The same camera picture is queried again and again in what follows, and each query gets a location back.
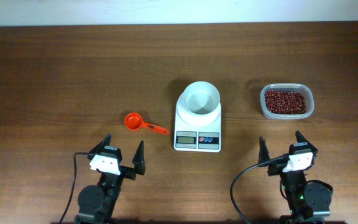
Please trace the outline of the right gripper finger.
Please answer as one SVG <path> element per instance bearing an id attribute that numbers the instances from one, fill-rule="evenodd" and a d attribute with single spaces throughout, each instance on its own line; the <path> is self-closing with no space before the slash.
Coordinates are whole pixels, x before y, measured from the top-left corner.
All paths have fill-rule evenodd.
<path id="1" fill-rule="evenodd" d="M 258 158 L 259 167 L 268 166 L 267 162 L 269 160 L 270 160 L 269 150 L 267 149 L 265 139 L 262 136 L 260 136 L 259 137 L 259 158 Z"/>
<path id="2" fill-rule="evenodd" d="M 300 131 L 296 131 L 295 132 L 295 137 L 298 143 L 303 143 L 305 142 L 306 145 L 311 149 L 312 152 L 316 152 L 316 147 L 314 147 L 312 145 L 312 143 L 310 143 L 305 137 L 304 135 L 301 134 Z"/>

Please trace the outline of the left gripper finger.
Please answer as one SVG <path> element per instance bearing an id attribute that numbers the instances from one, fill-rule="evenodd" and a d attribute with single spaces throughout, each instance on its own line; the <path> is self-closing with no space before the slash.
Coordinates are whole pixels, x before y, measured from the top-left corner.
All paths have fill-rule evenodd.
<path id="1" fill-rule="evenodd" d="M 88 153 L 88 159 L 93 159 L 95 155 L 100 155 L 102 150 L 106 146 L 109 146 L 111 142 L 111 134 L 107 134 L 107 136 L 99 143 L 97 144 L 90 152 Z"/>
<path id="2" fill-rule="evenodd" d="M 144 175 L 145 174 L 145 159 L 144 159 L 144 141 L 141 140 L 139 146 L 135 152 L 132 163 L 134 164 L 134 169 L 136 174 Z"/>

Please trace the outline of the orange measuring scoop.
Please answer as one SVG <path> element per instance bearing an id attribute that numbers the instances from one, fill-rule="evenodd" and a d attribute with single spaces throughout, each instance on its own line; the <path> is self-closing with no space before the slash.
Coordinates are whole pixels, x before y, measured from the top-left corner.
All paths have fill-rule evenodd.
<path id="1" fill-rule="evenodd" d="M 145 128 L 158 134 L 164 134 L 164 135 L 170 134 L 169 130 L 166 128 L 157 126 L 155 124 L 146 123 L 139 113 L 129 113 L 124 118 L 124 124 L 127 129 L 130 129 L 132 131 Z"/>

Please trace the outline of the red adzuki beans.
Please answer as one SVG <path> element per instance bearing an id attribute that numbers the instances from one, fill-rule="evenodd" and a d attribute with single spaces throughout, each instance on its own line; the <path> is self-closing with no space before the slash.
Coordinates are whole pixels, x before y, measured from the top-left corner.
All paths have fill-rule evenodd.
<path id="1" fill-rule="evenodd" d="M 305 97 L 294 91 L 268 90 L 264 94 L 265 104 L 275 114 L 305 114 Z"/>

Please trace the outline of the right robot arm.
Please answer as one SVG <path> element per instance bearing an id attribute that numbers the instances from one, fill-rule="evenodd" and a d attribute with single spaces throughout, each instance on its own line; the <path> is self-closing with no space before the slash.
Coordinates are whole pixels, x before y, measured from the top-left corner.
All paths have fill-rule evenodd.
<path id="1" fill-rule="evenodd" d="M 314 165 L 318 149 L 299 131 L 296 143 L 289 152 L 271 159 L 265 140 L 259 138 L 259 167 L 267 167 L 269 176 L 280 177 L 280 193 L 287 201 L 289 215 L 282 215 L 280 223 L 324 223 L 330 216 L 329 206 L 333 187 L 320 180 L 307 180 L 305 171 Z"/>

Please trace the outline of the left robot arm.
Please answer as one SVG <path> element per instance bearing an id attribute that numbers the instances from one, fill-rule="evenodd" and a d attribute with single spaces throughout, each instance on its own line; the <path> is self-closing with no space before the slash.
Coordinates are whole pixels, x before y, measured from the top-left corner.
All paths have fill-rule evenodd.
<path id="1" fill-rule="evenodd" d="M 116 223 L 112 213 L 125 179 L 135 180 L 144 175 L 144 141 L 141 141 L 132 159 L 133 167 L 120 165 L 121 150 L 110 145 L 112 136 L 108 134 L 86 155 L 90 160 L 90 169 L 101 174 L 96 185 L 89 185 L 78 195 L 79 211 L 75 223 Z"/>

